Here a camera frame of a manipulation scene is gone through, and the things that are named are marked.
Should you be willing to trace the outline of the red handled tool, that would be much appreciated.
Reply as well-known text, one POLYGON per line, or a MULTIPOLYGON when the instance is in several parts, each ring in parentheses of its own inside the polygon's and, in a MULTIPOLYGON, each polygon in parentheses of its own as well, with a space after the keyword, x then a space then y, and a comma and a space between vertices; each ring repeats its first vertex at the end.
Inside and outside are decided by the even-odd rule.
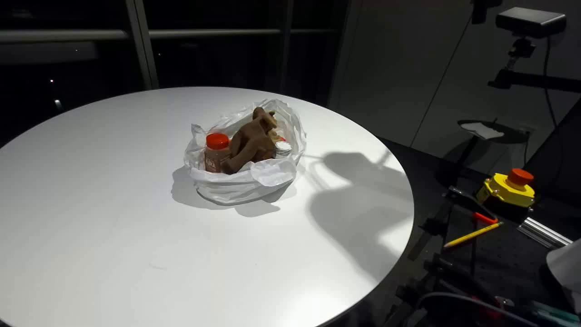
POLYGON ((480 203, 472 194, 458 189, 449 187, 445 198, 458 207, 467 209, 478 221, 492 225, 498 223, 498 218, 492 211, 489 211, 483 203, 480 203))

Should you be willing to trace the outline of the brown plush toy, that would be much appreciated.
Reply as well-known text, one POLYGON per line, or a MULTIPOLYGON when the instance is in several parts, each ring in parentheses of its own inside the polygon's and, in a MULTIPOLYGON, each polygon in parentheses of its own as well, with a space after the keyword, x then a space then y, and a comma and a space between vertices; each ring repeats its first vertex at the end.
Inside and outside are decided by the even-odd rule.
POLYGON ((253 111, 253 120, 242 125, 231 140, 229 154, 222 161, 227 174, 238 172, 249 161, 262 161, 276 156, 271 131, 276 127, 274 112, 264 107, 253 111))

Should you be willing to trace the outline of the white round table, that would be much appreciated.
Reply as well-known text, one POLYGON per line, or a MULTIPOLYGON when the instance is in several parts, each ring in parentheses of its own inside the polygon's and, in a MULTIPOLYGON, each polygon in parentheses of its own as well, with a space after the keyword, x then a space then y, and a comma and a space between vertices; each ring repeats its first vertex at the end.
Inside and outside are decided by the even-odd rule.
POLYGON ((193 125, 265 102, 156 89, 58 114, 0 149, 0 318, 13 327, 318 327, 371 294, 414 225, 398 158, 294 100, 296 180, 216 205, 191 183, 193 125))

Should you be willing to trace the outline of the spice jar with red lid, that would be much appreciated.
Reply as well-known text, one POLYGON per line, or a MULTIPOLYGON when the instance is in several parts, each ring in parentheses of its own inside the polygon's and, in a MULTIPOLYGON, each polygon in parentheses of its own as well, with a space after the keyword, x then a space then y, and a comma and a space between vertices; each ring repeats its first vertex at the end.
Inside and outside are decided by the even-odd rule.
POLYGON ((222 163, 229 156, 231 138, 224 132, 209 132, 205 136, 205 169, 211 172, 222 172, 222 163))

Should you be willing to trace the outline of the yellow emergency stop button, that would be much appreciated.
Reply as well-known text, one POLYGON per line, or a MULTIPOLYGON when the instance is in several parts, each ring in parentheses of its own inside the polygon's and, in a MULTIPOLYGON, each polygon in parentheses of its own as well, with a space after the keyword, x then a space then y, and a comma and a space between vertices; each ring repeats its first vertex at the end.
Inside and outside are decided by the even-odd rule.
POLYGON ((483 181, 476 200, 483 203, 489 198, 498 198, 503 203, 529 209, 536 200, 532 181, 534 174, 521 167, 512 167, 509 172, 494 172, 483 181))

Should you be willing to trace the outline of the white plastic bag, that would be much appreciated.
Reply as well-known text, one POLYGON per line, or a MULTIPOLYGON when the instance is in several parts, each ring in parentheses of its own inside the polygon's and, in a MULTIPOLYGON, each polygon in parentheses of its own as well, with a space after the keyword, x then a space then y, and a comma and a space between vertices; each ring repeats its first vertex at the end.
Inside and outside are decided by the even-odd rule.
POLYGON ((224 118, 211 129, 191 125, 193 140, 185 149, 185 167, 200 196, 216 203, 244 203, 265 198, 287 187, 298 172, 298 161, 305 151, 305 132, 296 112, 282 100, 265 100, 249 112, 236 112, 224 118), (253 111, 264 107, 274 112, 276 127, 271 138, 276 145, 276 156, 262 161, 249 161, 238 172, 211 172, 205 169, 205 136, 224 132, 231 140, 236 131, 253 120, 253 111))

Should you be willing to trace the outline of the metal window railing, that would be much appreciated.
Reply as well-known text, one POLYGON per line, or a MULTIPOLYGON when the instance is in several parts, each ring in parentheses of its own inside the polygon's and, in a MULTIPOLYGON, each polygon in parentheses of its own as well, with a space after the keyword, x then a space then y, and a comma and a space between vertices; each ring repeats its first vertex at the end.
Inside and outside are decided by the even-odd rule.
POLYGON ((274 29, 151 29, 144 0, 124 0, 127 29, 4 29, 2 43, 64 43, 64 42, 109 42, 129 40, 138 56, 140 76, 146 89, 160 85, 153 54, 155 40, 169 38, 245 38, 245 36, 276 36, 280 40, 280 72, 278 82, 287 78, 291 56, 291 38, 294 34, 333 34, 333 29, 294 29, 294 0, 284 5, 284 22, 274 29))

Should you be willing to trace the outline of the yellow pencil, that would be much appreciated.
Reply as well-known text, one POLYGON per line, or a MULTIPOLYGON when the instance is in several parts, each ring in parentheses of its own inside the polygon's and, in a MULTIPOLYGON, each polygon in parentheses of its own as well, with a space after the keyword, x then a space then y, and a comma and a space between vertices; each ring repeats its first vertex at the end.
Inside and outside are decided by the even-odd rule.
POLYGON ((451 247, 461 245, 461 243, 465 243, 465 241, 476 240, 476 238, 480 238, 480 236, 483 236, 483 234, 489 234, 491 230, 496 230, 496 229, 501 227, 501 225, 503 225, 503 221, 498 221, 498 223, 492 223, 492 225, 476 229, 476 230, 469 232, 469 234, 458 236, 458 238, 447 241, 447 243, 443 245, 443 249, 451 249, 451 247))

